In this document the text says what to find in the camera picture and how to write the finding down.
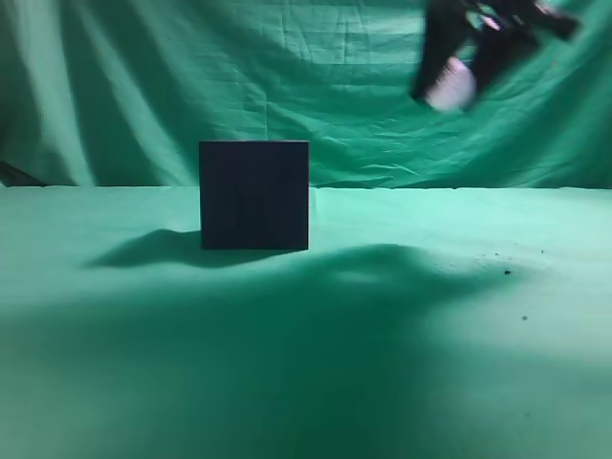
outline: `robotic arm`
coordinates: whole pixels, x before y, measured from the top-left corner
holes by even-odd
[[[475,13],[481,26],[468,18]],[[469,110],[514,64],[540,46],[535,32],[570,41],[579,21],[536,0],[428,0],[421,63],[410,96],[436,110]],[[472,40],[469,64],[455,54]]]

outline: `green fabric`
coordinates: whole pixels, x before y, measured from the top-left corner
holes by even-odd
[[[197,142],[312,142],[314,186],[612,186],[609,0],[469,115],[407,83],[405,0],[5,0],[0,157],[50,184],[196,184]]]
[[[611,457],[610,192],[317,189],[269,257],[197,188],[0,203],[0,457]]]

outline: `green backdrop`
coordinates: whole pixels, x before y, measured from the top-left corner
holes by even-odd
[[[612,185],[612,2],[469,116],[413,104],[404,0],[4,0],[0,159],[56,185],[192,186],[197,143],[306,139],[314,186]]]

